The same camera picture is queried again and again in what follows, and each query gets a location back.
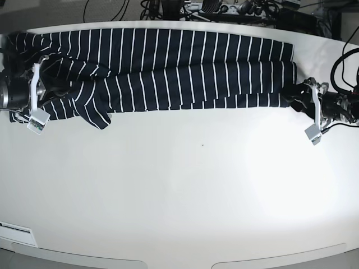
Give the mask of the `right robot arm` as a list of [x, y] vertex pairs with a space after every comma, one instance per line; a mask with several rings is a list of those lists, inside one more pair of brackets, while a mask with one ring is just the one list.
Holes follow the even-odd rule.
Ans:
[[[28, 108], [31, 103], [30, 84], [28, 73], [16, 77], [7, 71], [2, 71], [1, 108], [12, 110]], [[40, 73], [38, 86], [38, 108], [43, 108], [71, 91], [67, 81], [53, 78], [45, 73]]]

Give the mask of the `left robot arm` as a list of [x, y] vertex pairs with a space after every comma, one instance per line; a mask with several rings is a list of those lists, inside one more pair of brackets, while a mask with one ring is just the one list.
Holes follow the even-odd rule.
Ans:
[[314, 120], [313, 131], [321, 135], [331, 128], [342, 125], [357, 128], [358, 125], [358, 85], [345, 82], [351, 89], [338, 86], [335, 74], [342, 65], [345, 71], [345, 60], [357, 54], [358, 49], [345, 51], [348, 43], [342, 49], [342, 55], [334, 62], [330, 71], [330, 83], [318, 83], [313, 77], [300, 84], [285, 87], [281, 94], [285, 101], [297, 112], [305, 113]]

